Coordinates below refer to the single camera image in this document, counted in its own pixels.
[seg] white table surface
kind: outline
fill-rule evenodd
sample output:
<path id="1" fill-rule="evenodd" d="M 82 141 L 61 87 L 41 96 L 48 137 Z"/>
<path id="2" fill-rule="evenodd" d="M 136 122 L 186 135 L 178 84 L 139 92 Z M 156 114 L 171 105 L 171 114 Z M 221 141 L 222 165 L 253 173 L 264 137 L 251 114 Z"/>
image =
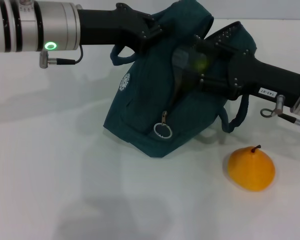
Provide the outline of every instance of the white table surface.
<path id="1" fill-rule="evenodd" d="M 215 20 L 210 33 L 232 22 Z M 241 22 L 259 60 L 300 73 L 299 20 Z M 300 129 L 261 117 L 274 103 L 251 97 L 232 134 L 218 120 L 149 158 L 103 128 L 130 67 L 113 67 L 111 48 L 84 47 L 81 64 L 46 70 L 36 52 L 0 53 L 0 240 L 300 240 Z M 227 104 L 231 117 L 238 105 Z M 277 174 L 251 193 L 228 181 L 223 161 L 259 144 Z"/>

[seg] teal bag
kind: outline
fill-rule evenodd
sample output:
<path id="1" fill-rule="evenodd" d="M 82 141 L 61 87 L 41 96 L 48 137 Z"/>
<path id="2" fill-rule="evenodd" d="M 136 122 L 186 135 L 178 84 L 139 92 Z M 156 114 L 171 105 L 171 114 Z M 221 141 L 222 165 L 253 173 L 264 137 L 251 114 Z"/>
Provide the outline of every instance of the teal bag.
<path id="1" fill-rule="evenodd" d="M 110 57 L 114 65 L 134 64 L 120 83 L 104 127 L 148 156 L 162 158 L 208 128 L 217 117 L 221 118 L 222 130 L 231 133 L 247 115 L 249 96 L 242 96 L 238 114 L 230 123 L 224 108 L 227 99 L 220 95 L 195 88 L 172 103 L 176 87 L 172 66 L 174 51 L 188 44 L 194 35 L 204 38 L 214 18 L 196 0 L 175 2 L 168 9 L 153 15 L 153 18 L 161 25 L 173 21 L 174 31 L 144 55 L 118 57 L 123 47 L 113 48 Z M 235 34 L 227 44 L 255 53 L 257 48 L 253 38 L 239 22 L 221 29 L 206 40 L 216 41 L 226 29 L 234 26 Z M 227 63 L 217 59 L 206 74 L 216 78 L 225 77 L 228 74 Z M 157 123 L 159 127 L 162 125 L 163 118 L 169 127 L 161 129 L 162 136 L 169 136 L 165 138 L 155 130 Z"/>

